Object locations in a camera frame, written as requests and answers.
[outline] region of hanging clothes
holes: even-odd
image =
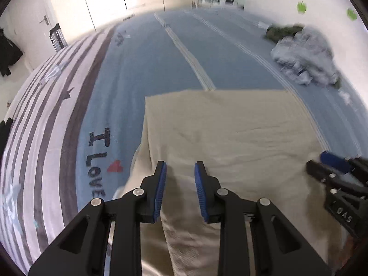
[[[0,28],[0,73],[10,75],[9,66],[14,65],[22,55],[23,52],[4,36],[4,30]]]
[[[0,122],[0,165],[13,121],[13,119],[8,118],[6,123],[4,120]]]
[[[279,40],[283,39],[286,36],[294,37],[295,34],[303,30],[304,26],[302,25],[293,25],[293,26],[285,26],[278,27],[276,25],[271,25],[268,27],[265,38],[272,40],[274,43],[278,43]]]

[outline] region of black jacket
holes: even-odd
[[[8,38],[4,36],[0,28],[0,73],[10,75],[9,66],[14,65],[23,55],[22,51]]]

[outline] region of bed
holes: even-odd
[[[259,21],[234,8],[144,14],[64,48],[29,76],[6,116],[14,123],[0,180],[0,241],[24,273],[92,198],[124,188],[146,97],[286,90],[310,115],[321,151],[368,156],[367,111],[348,80],[348,103],[331,86],[291,82]]]

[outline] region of green apple decal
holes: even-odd
[[[356,20],[358,18],[358,15],[354,12],[354,10],[352,10],[351,8],[349,8],[347,10],[347,16],[351,19],[351,20]]]
[[[297,10],[299,13],[304,14],[307,11],[307,4],[303,3],[303,1],[299,2],[297,5]]]

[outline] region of beige towel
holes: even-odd
[[[138,187],[157,161],[167,163],[161,222],[168,253],[161,235],[149,252],[142,246],[144,266],[167,275],[169,254],[175,275],[217,274],[220,225],[205,224],[200,214],[194,182],[199,160],[241,198],[269,198],[328,261],[340,249],[341,228],[323,209],[322,186],[305,173],[305,163],[320,152],[310,117],[283,90],[184,91],[146,98],[141,146],[131,177],[117,194]],[[157,252],[162,257],[154,262]]]

